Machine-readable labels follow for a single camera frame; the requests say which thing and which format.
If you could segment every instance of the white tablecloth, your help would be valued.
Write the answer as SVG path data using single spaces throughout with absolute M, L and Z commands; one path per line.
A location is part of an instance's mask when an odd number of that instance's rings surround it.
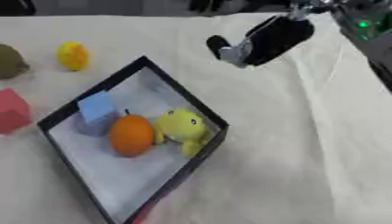
M 0 81 L 34 121 L 141 55 L 159 64 L 230 124 L 226 142 L 146 223 L 391 223 L 392 97 L 327 16 L 317 33 L 256 68 L 219 62 L 214 34 L 240 41 L 269 14 L 182 17 L 2 17 L 0 42 L 33 71 Z M 92 66 L 70 73 L 55 59 L 83 42 Z M 102 223 L 35 125 L 0 137 L 0 222 Z

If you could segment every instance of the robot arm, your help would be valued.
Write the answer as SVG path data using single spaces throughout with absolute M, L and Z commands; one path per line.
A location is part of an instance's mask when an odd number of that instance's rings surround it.
M 329 12 L 345 35 L 369 60 L 392 91 L 392 0 L 291 0 L 287 14 L 257 25 L 238 45 L 212 36 L 207 45 L 218 60 L 238 67 L 259 66 L 309 39 L 314 27 L 306 16 Z

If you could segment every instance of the green object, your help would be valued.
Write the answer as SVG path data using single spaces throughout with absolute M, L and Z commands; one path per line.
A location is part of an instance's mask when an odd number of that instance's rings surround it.
M 370 25 L 371 25 L 370 22 L 367 21 L 367 20 L 363 20 L 363 21 L 360 21 L 360 22 L 358 23 L 358 26 L 359 26 L 360 28 L 368 28 Z
M 0 44 L 0 80 L 16 77 L 29 68 L 17 50 Z
M 155 144 L 165 138 L 182 143 L 182 151 L 188 156 L 196 155 L 209 139 L 208 127 L 203 119 L 185 108 L 176 108 L 163 113 L 155 122 Z

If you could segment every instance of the blue block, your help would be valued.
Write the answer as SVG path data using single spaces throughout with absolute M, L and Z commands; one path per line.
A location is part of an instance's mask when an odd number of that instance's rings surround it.
M 77 130 L 90 136 L 103 136 L 118 118 L 116 106 L 106 91 L 92 94 L 78 101 L 80 115 L 76 121 Z

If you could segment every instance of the box rim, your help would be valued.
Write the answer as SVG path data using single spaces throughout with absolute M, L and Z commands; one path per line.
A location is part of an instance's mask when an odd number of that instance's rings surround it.
M 50 115 L 43 118 L 38 122 L 38 127 L 44 133 L 49 142 L 53 145 L 53 148 L 59 153 L 62 160 L 65 162 L 66 166 L 71 170 L 73 175 L 78 179 L 83 188 L 87 191 L 87 195 L 97 206 L 98 210 L 101 212 L 103 218 L 110 224 L 116 224 L 112 217 L 108 214 L 106 209 L 103 207 L 101 202 L 95 197 L 93 192 L 91 191 L 88 184 L 84 181 L 84 178 L 79 173 L 79 171 L 72 165 L 67 156 L 63 153 L 61 147 L 56 143 L 54 137 L 49 133 L 49 131 L 54 128 L 56 125 L 63 122 L 69 116 L 74 114 L 77 108 L 77 102 L 86 98 L 89 95 L 95 94 L 102 90 L 109 91 L 111 88 L 117 86 L 122 81 L 125 81 L 133 74 L 136 74 L 138 71 L 143 68 L 151 69 L 154 74 L 158 75 L 161 80 L 166 82 L 170 87 L 172 87 L 176 92 L 182 95 L 189 103 L 191 103 L 197 110 L 199 110 L 204 116 L 208 117 L 212 122 L 217 124 L 220 127 L 220 131 L 215 135 L 215 137 L 205 146 L 203 149 L 193 158 L 191 158 L 183 167 L 181 167 L 174 175 L 169 178 L 154 194 L 152 194 L 132 215 L 123 223 L 123 224 L 131 224 L 134 219 L 146 209 L 146 207 L 150 207 L 151 205 L 156 204 L 161 198 L 163 198 L 169 191 L 174 189 L 187 177 L 189 176 L 196 168 L 199 166 L 220 144 L 223 142 L 227 131 L 228 131 L 228 123 L 223 120 L 219 115 L 213 112 L 208 106 L 206 106 L 203 102 L 201 102 L 196 96 L 191 94 L 188 90 L 186 90 L 182 85 L 180 85 L 176 80 L 174 80 L 168 73 L 163 71 L 160 67 L 158 67 L 154 62 L 149 60 L 146 56 L 142 56 L 135 61 L 131 62 L 121 70 L 109 76 L 107 79 L 101 81 L 97 85 L 91 87 L 86 92 L 80 94 L 69 103 L 66 103 L 62 107 L 53 111 Z

